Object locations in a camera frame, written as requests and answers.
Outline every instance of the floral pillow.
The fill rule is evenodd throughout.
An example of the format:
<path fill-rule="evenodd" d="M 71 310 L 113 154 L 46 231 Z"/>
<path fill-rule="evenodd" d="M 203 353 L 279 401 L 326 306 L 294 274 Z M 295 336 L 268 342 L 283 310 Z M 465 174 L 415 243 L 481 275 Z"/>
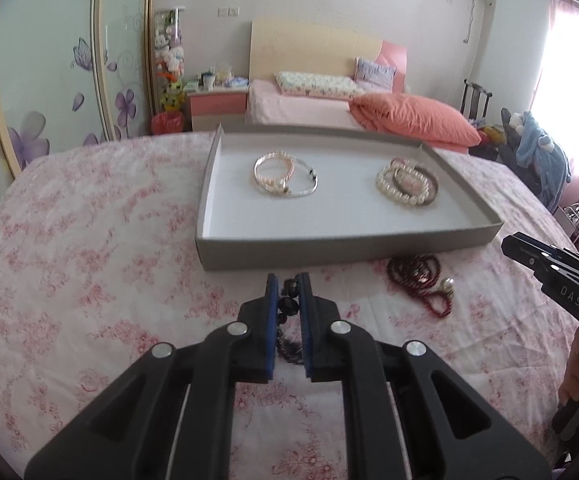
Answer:
<path fill-rule="evenodd" d="M 305 95 L 349 101 L 365 91 L 347 76 L 278 72 L 276 81 L 283 95 Z"/>
<path fill-rule="evenodd" d="M 356 58 L 354 81 L 368 92 L 391 92 L 395 75 L 395 66 L 380 65 L 364 57 Z"/>

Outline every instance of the pillow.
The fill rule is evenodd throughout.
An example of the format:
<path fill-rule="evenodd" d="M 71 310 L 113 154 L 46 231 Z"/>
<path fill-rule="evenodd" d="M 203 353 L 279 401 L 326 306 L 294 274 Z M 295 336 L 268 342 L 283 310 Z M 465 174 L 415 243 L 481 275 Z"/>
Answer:
<path fill-rule="evenodd" d="M 365 93 L 351 77 L 347 76 L 278 72 L 276 81 L 283 95 L 306 95 L 348 101 Z"/>
<path fill-rule="evenodd" d="M 395 75 L 395 66 L 380 65 L 364 57 L 356 58 L 354 81 L 367 91 L 391 92 Z"/>
<path fill-rule="evenodd" d="M 458 110 L 419 95 L 365 94 L 349 102 L 349 111 L 368 130 L 466 148 L 481 141 Z"/>

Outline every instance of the white wall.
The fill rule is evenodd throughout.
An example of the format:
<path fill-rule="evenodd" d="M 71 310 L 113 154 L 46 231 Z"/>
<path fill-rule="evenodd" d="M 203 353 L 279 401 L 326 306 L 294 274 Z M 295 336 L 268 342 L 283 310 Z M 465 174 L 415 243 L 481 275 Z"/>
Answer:
<path fill-rule="evenodd" d="M 407 85 L 413 92 L 460 104 L 482 22 L 477 0 L 472 36 L 464 44 L 472 0 L 154 0 L 154 8 L 186 6 L 186 75 L 227 60 L 247 75 L 251 22 L 275 16 L 351 28 L 408 48 Z M 218 18 L 218 7 L 240 7 L 238 18 Z"/>
<path fill-rule="evenodd" d="M 549 30 L 549 0 L 495 0 L 487 45 L 471 79 L 493 93 L 487 118 L 501 123 L 501 108 L 529 109 Z"/>

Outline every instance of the white cup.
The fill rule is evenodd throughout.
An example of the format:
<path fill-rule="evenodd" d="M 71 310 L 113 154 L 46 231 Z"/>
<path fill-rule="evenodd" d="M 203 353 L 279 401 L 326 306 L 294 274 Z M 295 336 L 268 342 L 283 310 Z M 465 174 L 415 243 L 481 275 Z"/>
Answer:
<path fill-rule="evenodd" d="M 215 75 L 206 75 L 205 78 L 203 79 L 205 90 L 211 92 L 214 89 L 215 81 L 216 81 Z"/>

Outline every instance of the nightstand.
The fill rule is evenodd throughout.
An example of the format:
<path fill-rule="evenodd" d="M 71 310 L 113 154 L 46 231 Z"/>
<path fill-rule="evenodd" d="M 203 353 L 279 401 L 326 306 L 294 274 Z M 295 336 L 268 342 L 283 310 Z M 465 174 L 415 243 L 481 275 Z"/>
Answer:
<path fill-rule="evenodd" d="M 244 124 L 249 88 L 214 88 L 187 94 L 191 128 L 195 132 L 215 130 L 218 124 Z"/>

